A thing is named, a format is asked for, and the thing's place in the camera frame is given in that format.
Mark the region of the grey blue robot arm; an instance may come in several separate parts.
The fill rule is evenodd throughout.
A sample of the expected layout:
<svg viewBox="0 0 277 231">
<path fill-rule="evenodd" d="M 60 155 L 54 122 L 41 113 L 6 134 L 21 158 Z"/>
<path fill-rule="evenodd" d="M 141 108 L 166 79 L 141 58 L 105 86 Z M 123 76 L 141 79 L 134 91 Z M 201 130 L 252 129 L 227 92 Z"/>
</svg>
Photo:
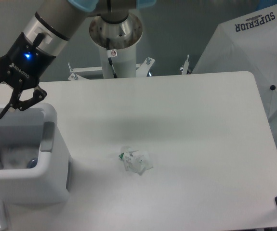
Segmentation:
<svg viewBox="0 0 277 231">
<path fill-rule="evenodd" d="M 154 4 L 153 0 L 46 0 L 0 57 L 0 84 L 13 90 L 0 118 L 10 109 L 24 111 L 45 99 L 40 77 L 88 17 L 90 36 L 104 49 L 112 77 L 121 78 L 121 66 L 128 61 L 121 61 L 119 52 L 142 36 L 142 24 L 130 10 Z"/>
</svg>

